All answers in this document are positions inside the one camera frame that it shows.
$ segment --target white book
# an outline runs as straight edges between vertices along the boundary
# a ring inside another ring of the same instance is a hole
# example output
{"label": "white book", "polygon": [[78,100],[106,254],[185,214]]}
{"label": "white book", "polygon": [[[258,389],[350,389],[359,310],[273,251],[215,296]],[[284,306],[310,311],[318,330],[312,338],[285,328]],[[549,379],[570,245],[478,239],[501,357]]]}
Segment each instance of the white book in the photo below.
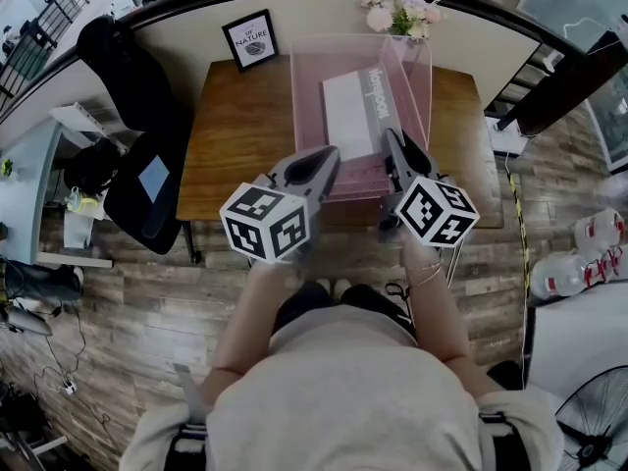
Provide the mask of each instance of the white book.
{"label": "white book", "polygon": [[401,134],[393,93],[381,64],[323,81],[329,143],[347,161],[380,153],[386,129]]}

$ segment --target white sneaker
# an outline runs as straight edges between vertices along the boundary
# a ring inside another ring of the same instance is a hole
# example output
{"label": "white sneaker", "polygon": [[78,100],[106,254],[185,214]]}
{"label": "white sneaker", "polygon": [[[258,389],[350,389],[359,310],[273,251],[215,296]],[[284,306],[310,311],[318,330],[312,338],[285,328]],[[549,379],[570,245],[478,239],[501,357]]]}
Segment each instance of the white sneaker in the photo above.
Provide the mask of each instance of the white sneaker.
{"label": "white sneaker", "polygon": [[344,294],[344,292],[347,291],[352,286],[353,285],[346,279],[341,279],[339,281],[336,281],[336,284],[334,285],[334,300],[337,300],[338,302],[340,302],[340,299],[342,298],[342,295]]}
{"label": "white sneaker", "polygon": [[80,287],[82,288],[82,281],[84,279],[84,275],[81,267],[75,267],[72,272],[74,272],[78,277],[78,282],[80,283]]}
{"label": "white sneaker", "polygon": [[321,285],[327,293],[331,293],[332,283],[329,279],[317,279],[316,282]]}

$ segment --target picture frame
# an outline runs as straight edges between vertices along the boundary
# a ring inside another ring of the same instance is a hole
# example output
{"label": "picture frame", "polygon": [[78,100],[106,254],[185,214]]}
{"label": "picture frame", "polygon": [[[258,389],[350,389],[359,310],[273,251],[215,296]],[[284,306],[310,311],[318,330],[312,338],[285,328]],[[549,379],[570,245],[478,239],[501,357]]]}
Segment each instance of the picture frame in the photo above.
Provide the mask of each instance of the picture frame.
{"label": "picture frame", "polygon": [[223,33],[241,73],[279,56],[268,9],[224,25]]}

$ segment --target electric fan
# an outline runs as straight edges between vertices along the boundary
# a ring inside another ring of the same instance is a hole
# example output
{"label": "electric fan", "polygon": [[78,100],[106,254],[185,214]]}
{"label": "electric fan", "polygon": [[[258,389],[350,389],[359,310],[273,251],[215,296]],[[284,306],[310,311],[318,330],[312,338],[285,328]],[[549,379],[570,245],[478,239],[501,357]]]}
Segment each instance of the electric fan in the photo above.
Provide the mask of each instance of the electric fan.
{"label": "electric fan", "polygon": [[556,412],[565,435],[559,471],[628,471],[628,366],[606,370]]}

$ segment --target clear acrylic box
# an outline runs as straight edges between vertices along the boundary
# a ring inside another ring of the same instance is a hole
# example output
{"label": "clear acrylic box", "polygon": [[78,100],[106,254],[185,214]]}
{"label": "clear acrylic box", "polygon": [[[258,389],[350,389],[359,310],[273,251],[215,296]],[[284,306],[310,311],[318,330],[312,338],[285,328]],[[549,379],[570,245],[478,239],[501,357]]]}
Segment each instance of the clear acrylic box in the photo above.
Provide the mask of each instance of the clear acrylic box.
{"label": "clear acrylic box", "polygon": [[[328,144],[322,82],[380,63],[403,130],[421,147],[430,140],[432,57],[425,40],[375,34],[307,35],[292,43],[290,67],[296,150]],[[391,192],[381,154],[340,164],[328,201]]]}

